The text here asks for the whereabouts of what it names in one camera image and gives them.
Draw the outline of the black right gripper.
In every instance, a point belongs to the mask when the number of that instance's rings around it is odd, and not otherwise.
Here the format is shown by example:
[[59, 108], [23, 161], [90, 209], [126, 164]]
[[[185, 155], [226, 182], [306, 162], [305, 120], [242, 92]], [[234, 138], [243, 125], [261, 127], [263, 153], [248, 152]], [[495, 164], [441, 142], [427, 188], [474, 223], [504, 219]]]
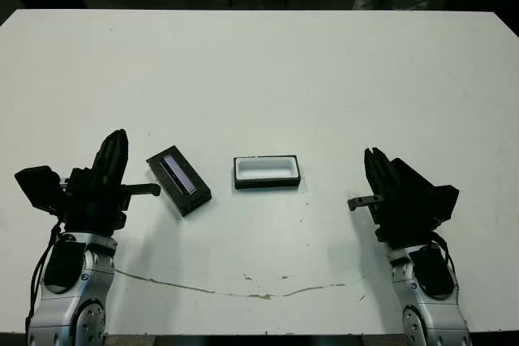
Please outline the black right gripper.
[[372, 194], [349, 199], [347, 205], [351, 211], [369, 210], [378, 241], [392, 249], [434, 241], [441, 225], [441, 187], [377, 147], [365, 149], [364, 167]]

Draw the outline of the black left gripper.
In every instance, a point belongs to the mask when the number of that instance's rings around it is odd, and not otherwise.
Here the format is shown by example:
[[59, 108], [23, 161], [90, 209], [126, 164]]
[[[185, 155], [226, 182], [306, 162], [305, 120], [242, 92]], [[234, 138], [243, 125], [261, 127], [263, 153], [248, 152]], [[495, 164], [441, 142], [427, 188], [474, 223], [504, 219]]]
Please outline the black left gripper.
[[65, 230], [110, 237], [125, 226], [133, 196], [160, 194], [157, 184], [122, 184], [128, 146], [126, 131], [115, 130], [102, 142], [91, 169], [72, 170], [64, 191]]

